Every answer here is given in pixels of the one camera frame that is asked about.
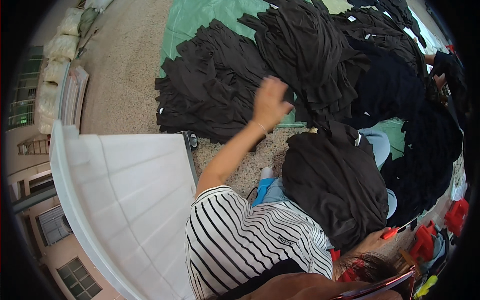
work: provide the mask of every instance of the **hair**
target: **hair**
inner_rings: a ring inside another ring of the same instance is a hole
[[[355,264],[356,260],[362,260],[363,265]],[[387,278],[397,276],[398,271],[387,257],[378,253],[363,253],[348,256],[342,256],[342,261],[338,265],[338,274],[342,274],[349,268],[353,268],[355,275],[358,276],[358,281],[375,283],[385,280]],[[408,288],[408,280],[391,288],[391,290],[400,294],[403,300],[409,300],[410,289]],[[218,296],[213,295],[202,300],[217,300]]]

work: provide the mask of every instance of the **bracelet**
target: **bracelet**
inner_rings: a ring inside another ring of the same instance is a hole
[[[256,123],[258,124],[258,126],[260,126],[260,127],[263,129],[263,131],[265,132],[265,135],[267,135],[268,132],[267,132],[267,130],[265,129],[265,127],[264,127],[262,124],[258,123],[258,122],[256,122]]]

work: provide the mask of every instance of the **black and white striped shirt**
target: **black and white striped shirt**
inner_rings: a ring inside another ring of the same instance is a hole
[[[185,250],[197,299],[221,295],[279,261],[332,278],[327,237],[294,202],[252,207],[229,186],[201,193],[187,221]]]

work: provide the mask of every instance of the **terrazzo floor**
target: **terrazzo floor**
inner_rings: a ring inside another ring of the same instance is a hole
[[[81,121],[81,133],[125,134],[157,133],[154,79],[158,76],[163,31],[171,0],[115,0],[99,15],[90,32],[99,29],[91,38],[81,59],[72,66],[81,65],[90,74]],[[324,0],[331,13],[351,7],[346,0]],[[426,26],[434,33],[441,32],[425,13],[420,13],[422,1],[408,0]],[[304,128],[278,128],[269,134],[255,153],[248,153],[227,184],[243,196],[256,186],[260,170],[273,167],[280,175],[287,150],[286,139]],[[207,139],[200,139],[193,153],[198,175],[221,148]],[[439,200],[434,211],[448,207],[448,197]],[[380,252],[391,256],[399,246],[411,243],[413,233],[399,234]]]

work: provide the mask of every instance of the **caster wheel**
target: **caster wheel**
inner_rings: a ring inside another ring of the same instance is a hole
[[[198,147],[198,137],[193,131],[187,131],[187,136],[190,141],[190,148],[194,151]]]

